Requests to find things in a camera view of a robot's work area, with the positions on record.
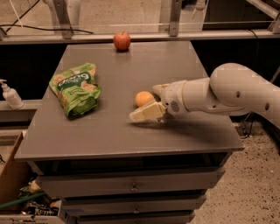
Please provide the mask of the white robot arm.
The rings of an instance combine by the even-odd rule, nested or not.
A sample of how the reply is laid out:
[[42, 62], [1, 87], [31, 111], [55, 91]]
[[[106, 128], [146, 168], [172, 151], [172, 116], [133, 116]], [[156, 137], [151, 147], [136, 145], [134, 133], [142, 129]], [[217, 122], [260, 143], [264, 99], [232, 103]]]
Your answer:
[[156, 85], [153, 91], [160, 100], [149, 101], [131, 112], [131, 121], [194, 111], [228, 116], [254, 112], [280, 128], [280, 87], [240, 64], [222, 64], [209, 77]]

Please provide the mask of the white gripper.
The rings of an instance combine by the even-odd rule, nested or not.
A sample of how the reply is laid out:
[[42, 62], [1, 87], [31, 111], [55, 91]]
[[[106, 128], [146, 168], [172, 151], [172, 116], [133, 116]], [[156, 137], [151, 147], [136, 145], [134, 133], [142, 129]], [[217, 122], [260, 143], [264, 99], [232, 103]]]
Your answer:
[[160, 101], [149, 101], [129, 114], [132, 122], [143, 122], [158, 119], [167, 112], [173, 116], [181, 116], [188, 112], [183, 100], [185, 80], [159, 84], [152, 87], [153, 93], [160, 96]]

